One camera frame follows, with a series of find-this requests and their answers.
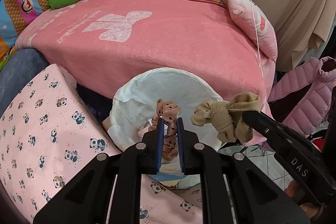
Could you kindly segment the tan knotted stocking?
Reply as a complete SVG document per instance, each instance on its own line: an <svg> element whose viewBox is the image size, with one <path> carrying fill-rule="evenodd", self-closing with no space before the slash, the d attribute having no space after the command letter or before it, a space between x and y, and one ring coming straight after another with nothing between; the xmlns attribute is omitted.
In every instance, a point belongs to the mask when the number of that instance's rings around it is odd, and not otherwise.
<svg viewBox="0 0 336 224"><path fill-rule="evenodd" d="M200 103L190 117L191 123L202 127L212 124L217 130L217 138L222 142L246 143L253 138L253 129L242 118L245 111L260 111L260 97L251 92L239 93L230 102L205 100Z"/></svg>

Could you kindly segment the pink puffer jacket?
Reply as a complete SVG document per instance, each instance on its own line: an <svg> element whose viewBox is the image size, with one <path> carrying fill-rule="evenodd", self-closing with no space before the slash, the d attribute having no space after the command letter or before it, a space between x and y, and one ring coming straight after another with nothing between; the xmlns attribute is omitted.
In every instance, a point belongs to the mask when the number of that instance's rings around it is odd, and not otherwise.
<svg viewBox="0 0 336 224"><path fill-rule="evenodd" d="M285 74L268 98L273 118L307 137L326 119L335 87L335 59L310 58Z"/></svg>

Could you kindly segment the white lined trash bin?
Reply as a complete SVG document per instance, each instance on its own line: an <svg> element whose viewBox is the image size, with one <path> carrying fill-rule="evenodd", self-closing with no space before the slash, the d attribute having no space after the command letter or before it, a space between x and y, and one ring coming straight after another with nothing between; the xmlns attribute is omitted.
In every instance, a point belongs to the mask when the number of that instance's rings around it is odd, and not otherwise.
<svg viewBox="0 0 336 224"><path fill-rule="evenodd" d="M108 134L114 144L125 151L141 141L138 131L149 124L157 100L173 101L181 108L184 128L197 134L200 142L218 151L222 145L211 124L195 126L190 118L205 100L222 101L222 97L200 77L179 69L158 68L135 76L118 89L113 98Z"/></svg>

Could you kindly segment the pink panda print cloth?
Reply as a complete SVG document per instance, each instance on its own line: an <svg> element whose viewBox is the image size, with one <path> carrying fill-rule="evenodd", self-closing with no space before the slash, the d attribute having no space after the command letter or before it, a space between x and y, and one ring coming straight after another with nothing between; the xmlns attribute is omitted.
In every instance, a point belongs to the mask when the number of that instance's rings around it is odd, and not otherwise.
<svg viewBox="0 0 336 224"><path fill-rule="evenodd" d="M58 65L38 73L1 116L1 183L29 223L102 152L118 149Z"/></svg>

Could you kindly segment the pink white pillow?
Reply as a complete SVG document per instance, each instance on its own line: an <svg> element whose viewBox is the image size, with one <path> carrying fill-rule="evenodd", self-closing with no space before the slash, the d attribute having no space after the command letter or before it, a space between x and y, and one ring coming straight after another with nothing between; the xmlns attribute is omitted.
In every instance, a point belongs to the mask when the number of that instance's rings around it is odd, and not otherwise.
<svg viewBox="0 0 336 224"><path fill-rule="evenodd" d="M251 0L228 0L231 19L269 59L278 57L274 28L264 12Z"/></svg>

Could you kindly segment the blue velvet cushion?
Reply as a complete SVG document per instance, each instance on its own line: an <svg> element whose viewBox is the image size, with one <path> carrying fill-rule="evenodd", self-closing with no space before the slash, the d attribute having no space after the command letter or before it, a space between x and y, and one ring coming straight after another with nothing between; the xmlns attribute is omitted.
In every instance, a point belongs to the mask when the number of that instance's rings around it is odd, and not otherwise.
<svg viewBox="0 0 336 224"><path fill-rule="evenodd" d="M33 48L22 48L14 53L1 70L1 115L25 85L49 64L42 53Z"/></svg>

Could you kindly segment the pink dotted scrunchie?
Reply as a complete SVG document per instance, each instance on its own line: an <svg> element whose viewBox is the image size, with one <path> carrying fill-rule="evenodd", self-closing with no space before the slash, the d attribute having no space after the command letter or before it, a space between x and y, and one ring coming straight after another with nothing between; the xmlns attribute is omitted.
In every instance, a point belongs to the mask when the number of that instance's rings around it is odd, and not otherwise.
<svg viewBox="0 0 336 224"><path fill-rule="evenodd" d="M163 137L162 158L165 161L172 161L178 155L177 148L177 119L181 108L173 101L164 101L159 99L156 105L156 115L151 120L149 131L155 130L159 118L163 119L164 125L167 127L167 133Z"/></svg>

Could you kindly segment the pink blanket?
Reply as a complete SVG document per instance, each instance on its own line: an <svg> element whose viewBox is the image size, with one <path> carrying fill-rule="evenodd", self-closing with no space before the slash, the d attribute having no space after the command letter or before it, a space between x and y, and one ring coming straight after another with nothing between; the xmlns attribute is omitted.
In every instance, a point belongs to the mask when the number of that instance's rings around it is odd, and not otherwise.
<svg viewBox="0 0 336 224"><path fill-rule="evenodd" d="M275 63L232 21L226 7L197 0L81 0L47 10L18 36L78 83L105 97L154 68L188 71L223 99L266 100Z"/></svg>

